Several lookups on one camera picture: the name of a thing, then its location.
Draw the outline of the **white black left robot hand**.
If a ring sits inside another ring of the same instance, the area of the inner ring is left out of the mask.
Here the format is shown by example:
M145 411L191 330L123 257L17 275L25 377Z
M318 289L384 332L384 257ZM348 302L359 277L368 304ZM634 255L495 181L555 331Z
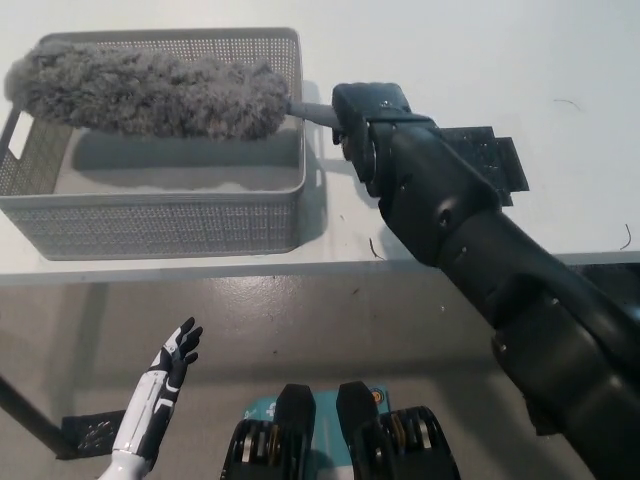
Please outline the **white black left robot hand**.
M189 318L165 341L142 374L131 397L113 449L152 463L173 415L189 365L198 354L203 328Z

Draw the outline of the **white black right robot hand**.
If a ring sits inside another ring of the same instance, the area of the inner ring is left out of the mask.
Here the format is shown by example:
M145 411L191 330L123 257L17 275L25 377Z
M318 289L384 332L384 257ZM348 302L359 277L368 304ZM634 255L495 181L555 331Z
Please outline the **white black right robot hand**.
M353 165L371 156L369 123L417 122L435 127L435 122L415 114L400 86L390 82L340 83L332 90L331 106L338 119L335 128L345 158Z

